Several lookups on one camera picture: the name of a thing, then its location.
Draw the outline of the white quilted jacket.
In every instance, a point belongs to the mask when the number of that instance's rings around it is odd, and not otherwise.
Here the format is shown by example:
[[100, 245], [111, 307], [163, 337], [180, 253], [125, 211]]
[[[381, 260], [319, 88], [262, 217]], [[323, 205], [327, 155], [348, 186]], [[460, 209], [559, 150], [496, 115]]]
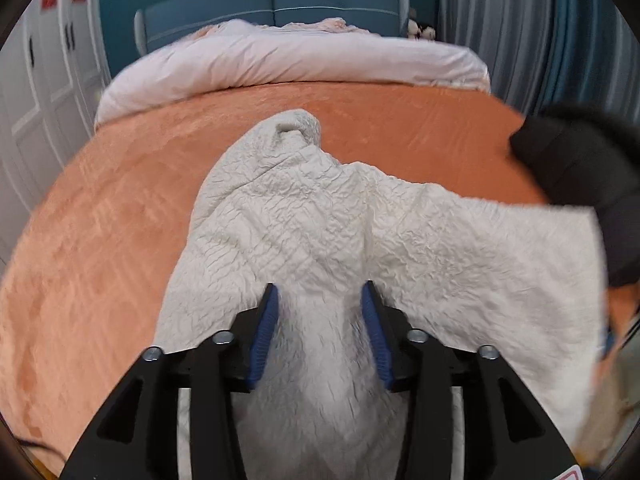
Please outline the white quilted jacket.
[[256, 390], [234, 400], [252, 479], [389, 479], [407, 404], [376, 374], [365, 282], [443, 344], [495, 346], [567, 442], [593, 395], [606, 271], [589, 208], [509, 206], [343, 164], [306, 110], [274, 115], [205, 178], [155, 342], [191, 348], [279, 291]]

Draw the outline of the orange bed blanket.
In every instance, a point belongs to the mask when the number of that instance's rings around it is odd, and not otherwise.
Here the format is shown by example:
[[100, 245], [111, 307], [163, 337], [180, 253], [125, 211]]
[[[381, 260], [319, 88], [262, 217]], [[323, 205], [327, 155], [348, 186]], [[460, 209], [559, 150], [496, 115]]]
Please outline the orange bed blanket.
[[270, 84], [218, 91], [102, 127], [36, 209], [1, 281], [1, 411], [59, 471], [93, 414], [153, 339], [209, 169], [250, 127], [314, 114], [322, 146], [463, 196], [540, 204], [512, 158], [522, 116], [477, 91]]

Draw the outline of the black jacket on bed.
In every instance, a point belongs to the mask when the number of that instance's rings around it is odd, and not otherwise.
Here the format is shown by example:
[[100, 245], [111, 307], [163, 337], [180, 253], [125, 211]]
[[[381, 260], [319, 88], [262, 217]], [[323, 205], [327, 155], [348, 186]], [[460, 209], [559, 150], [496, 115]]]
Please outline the black jacket on bed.
[[553, 104], [525, 118], [512, 155], [552, 204], [591, 207], [608, 284], [639, 281], [639, 127], [591, 106]]

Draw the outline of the pink white duvet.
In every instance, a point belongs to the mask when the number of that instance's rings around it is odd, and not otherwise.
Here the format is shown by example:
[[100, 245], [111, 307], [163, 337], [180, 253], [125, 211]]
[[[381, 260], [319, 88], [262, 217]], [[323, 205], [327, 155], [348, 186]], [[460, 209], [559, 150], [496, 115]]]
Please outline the pink white duvet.
[[96, 126], [199, 94], [282, 82], [372, 82], [487, 92], [487, 65], [470, 49], [383, 37], [341, 18], [284, 26], [235, 18], [143, 55], [103, 91]]

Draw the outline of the plush toy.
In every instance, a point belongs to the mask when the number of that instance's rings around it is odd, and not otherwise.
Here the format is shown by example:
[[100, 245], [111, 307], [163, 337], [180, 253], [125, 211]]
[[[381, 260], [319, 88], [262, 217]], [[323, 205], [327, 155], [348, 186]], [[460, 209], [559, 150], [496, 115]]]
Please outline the plush toy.
[[436, 40], [436, 30], [433, 26], [417, 22], [413, 18], [408, 19], [407, 23], [407, 37], [414, 40]]

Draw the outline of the blue upholstered headboard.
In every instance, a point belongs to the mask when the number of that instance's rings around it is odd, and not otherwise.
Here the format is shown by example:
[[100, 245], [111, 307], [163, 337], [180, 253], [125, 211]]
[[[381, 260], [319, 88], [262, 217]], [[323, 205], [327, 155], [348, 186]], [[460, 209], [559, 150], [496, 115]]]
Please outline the blue upholstered headboard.
[[221, 22], [311, 24], [342, 18], [383, 37], [405, 37], [410, 0], [166, 0], [134, 14], [134, 42], [146, 55], [198, 29]]

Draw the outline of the white wardrobe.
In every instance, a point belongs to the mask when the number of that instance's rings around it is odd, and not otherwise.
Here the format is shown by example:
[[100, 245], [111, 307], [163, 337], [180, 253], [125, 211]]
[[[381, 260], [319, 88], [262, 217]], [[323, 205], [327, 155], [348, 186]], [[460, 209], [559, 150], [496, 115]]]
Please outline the white wardrobe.
[[99, 0], [32, 0], [1, 49], [1, 262], [94, 135], [111, 81]]

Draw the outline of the grey striped curtain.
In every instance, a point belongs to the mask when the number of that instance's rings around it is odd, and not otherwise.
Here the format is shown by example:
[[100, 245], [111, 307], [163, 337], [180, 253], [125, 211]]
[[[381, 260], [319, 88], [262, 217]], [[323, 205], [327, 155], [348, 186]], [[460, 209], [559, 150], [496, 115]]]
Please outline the grey striped curtain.
[[639, 120], [639, 40], [613, 0], [439, 0], [439, 39], [473, 50], [524, 115], [585, 104]]

